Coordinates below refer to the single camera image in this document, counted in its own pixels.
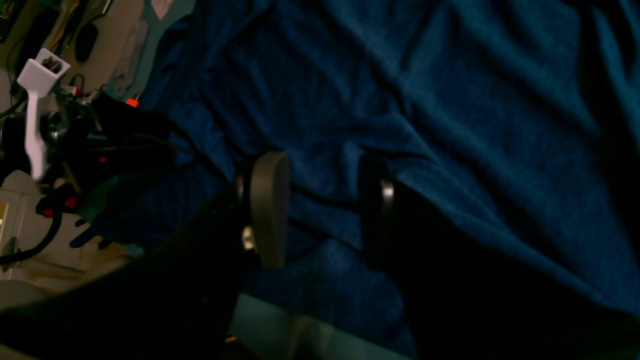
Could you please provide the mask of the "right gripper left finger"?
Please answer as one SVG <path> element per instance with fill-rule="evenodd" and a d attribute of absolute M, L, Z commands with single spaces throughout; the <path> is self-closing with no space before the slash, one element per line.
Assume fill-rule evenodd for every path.
<path fill-rule="evenodd" d="M 221 360 L 248 268 L 285 264 L 290 158 L 266 152 L 153 251 L 1 312 L 1 344 L 36 360 Z"/>

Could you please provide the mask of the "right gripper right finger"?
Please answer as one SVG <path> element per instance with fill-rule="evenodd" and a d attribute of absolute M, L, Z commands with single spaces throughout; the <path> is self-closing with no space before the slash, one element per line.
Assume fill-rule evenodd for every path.
<path fill-rule="evenodd" d="M 398 288 L 421 360 L 633 360 L 639 320 L 477 243 L 382 160 L 358 162 L 366 265 Z"/>

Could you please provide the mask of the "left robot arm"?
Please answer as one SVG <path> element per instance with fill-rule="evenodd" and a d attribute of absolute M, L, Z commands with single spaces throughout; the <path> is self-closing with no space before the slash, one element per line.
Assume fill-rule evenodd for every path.
<path fill-rule="evenodd" d="M 44 147 L 44 172 L 26 150 L 27 112 L 1 116 L 1 264 L 43 251 L 57 235 L 64 214 L 91 219 L 102 212 L 118 177 L 173 161 L 173 121 L 139 109 L 134 100 L 102 89 L 83 96 L 64 89 L 44 98 L 34 133 Z"/>

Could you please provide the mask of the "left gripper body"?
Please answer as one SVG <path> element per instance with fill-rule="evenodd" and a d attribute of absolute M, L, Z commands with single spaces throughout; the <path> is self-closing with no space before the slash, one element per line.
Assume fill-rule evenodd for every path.
<path fill-rule="evenodd" d="M 77 181 L 167 166 L 173 122 L 106 92 L 60 98 L 60 161 Z"/>

